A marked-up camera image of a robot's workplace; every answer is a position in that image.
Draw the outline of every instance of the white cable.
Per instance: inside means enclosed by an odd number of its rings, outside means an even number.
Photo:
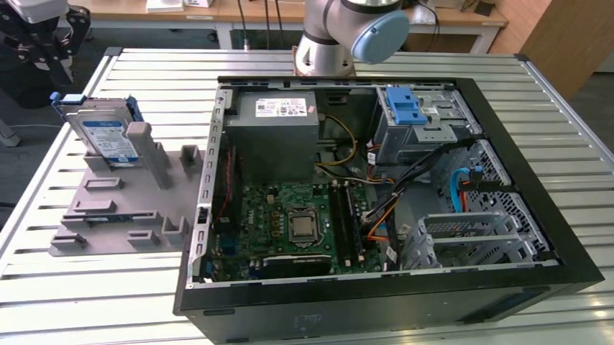
[[[62,128],[62,126],[58,126],[55,124],[16,124],[15,126],[8,126],[9,128],[16,128],[16,127],[51,127],[51,128]]]

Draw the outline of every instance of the yellow wire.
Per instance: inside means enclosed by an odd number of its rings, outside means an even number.
[[[322,162],[322,163],[316,163],[315,165],[319,166],[319,167],[328,167],[331,165],[339,165],[339,164],[343,164],[345,162],[347,162],[349,160],[353,159],[354,155],[357,154],[357,139],[354,138],[354,134],[353,134],[353,131],[350,131],[350,128],[347,128],[347,126],[343,124],[343,122],[334,116],[331,115],[326,115],[326,117],[331,120],[334,120],[337,122],[338,125],[342,126],[342,128],[346,130],[347,134],[350,135],[350,138],[353,139],[353,150],[350,151],[350,155],[343,158],[342,160],[338,160],[337,162]]]

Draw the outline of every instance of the ram slot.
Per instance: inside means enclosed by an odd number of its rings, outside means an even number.
[[[350,213],[350,232],[354,240],[354,249],[355,249],[355,258],[358,262],[365,261],[363,256],[363,242],[361,241],[361,225],[358,223],[358,214],[355,209],[355,203],[353,199],[353,193],[350,192],[350,187],[343,186],[345,188],[345,199],[347,200],[349,213]]]
[[[357,246],[354,244],[353,219],[350,215],[349,199],[345,185],[330,185],[328,201],[330,215],[332,220],[332,232],[335,234],[337,260],[339,265],[351,266],[357,261]]]

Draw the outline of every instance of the motherboard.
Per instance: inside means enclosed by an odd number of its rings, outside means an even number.
[[[379,246],[363,245],[366,210],[361,183],[246,185],[240,230],[219,238],[218,280],[381,271]]]

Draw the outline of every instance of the cpu socket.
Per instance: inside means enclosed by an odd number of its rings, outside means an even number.
[[[318,241],[318,212],[314,207],[295,207],[288,210],[288,241],[298,247],[308,247]]]

